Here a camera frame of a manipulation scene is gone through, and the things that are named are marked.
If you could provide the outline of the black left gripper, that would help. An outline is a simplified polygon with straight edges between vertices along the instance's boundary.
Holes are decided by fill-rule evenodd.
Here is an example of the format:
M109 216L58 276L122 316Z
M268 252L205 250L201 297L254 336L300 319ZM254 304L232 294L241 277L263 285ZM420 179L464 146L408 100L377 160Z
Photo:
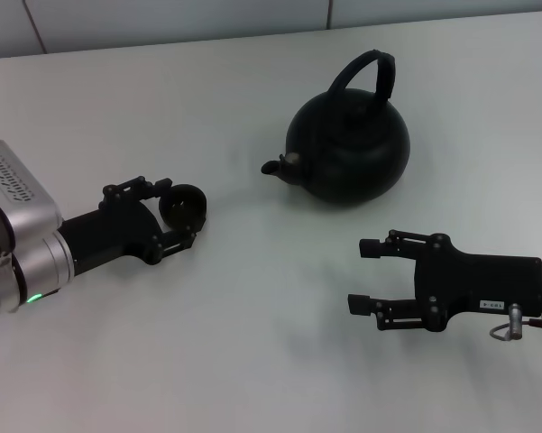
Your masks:
M106 185L101 201L104 208L64 221L59 232L70 249L74 273L80 275L123 256L155 265L163 258L191 248L197 233L189 226L162 232L144 204L119 206L160 198L171 187L169 178L152 183L144 176Z

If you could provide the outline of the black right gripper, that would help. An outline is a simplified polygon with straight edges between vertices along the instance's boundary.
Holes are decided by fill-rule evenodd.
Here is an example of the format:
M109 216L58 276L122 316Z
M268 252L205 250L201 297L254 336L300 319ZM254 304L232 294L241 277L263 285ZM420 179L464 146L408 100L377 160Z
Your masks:
M390 230L387 237L362 239L365 259L382 257L416 261L415 299L375 299L349 294L351 315L374 316L384 330L421 329L442 332L455 315L472 312L506 315L519 305L522 313L542 313L542 260L536 257L464 253L448 235L420 235Z

